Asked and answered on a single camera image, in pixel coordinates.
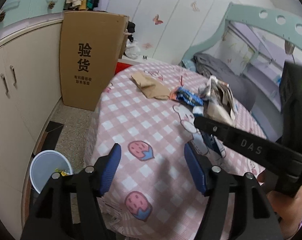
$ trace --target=trash can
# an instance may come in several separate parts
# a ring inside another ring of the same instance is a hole
[[[40,152],[30,165],[30,180],[34,189],[40,194],[48,179],[58,169],[72,175],[72,167],[61,153],[54,150]]]

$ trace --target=metal bolt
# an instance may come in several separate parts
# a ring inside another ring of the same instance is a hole
[[[250,173],[250,172],[247,172],[247,173],[245,174],[245,176],[246,176],[248,179],[253,179],[253,178],[254,178],[254,175],[253,175],[252,173]]]
[[[51,177],[52,177],[53,179],[58,179],[58,178],[60,178],[60,173],[55,172],[55,173],[53,173],[53,174],[51,175]]]
[[[86,173],[92,173],[92,172],[94,172],[94,167],[93,166],[88,166],[84,170],[85,170]]]
[[[211,168],[211,170],[212,170],[213,172],[215,172],[215,173],[219,173],[219,172],[221,171],[221,168],[220,168],[219,166],[213,166],[213,167]]]

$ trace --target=gray bedding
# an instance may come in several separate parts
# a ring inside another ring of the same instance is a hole
[[[233,96],[248,110],[251,111],[255,103],[255,92],[252,83],[242,76],[235,75],[221,60],[202,52],[194,54],[196,71],[203,76],[216,76],[230,85]]]

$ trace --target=person's skin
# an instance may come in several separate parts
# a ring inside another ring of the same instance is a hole
[[[264,172],[259,174],[257,180],[264,182]],[[282,218],[280,227],[283,238],[290,238],[299,229],[299,224],[302,221],[302,187],[294,198],[276,191],[271,191],[266,196],[273,210]]]

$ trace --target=large brown cardboard box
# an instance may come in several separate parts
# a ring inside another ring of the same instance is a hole
[[[94,111],[114,76],[129,18],[94,11],[64,14],[60,80],[66,106]]]

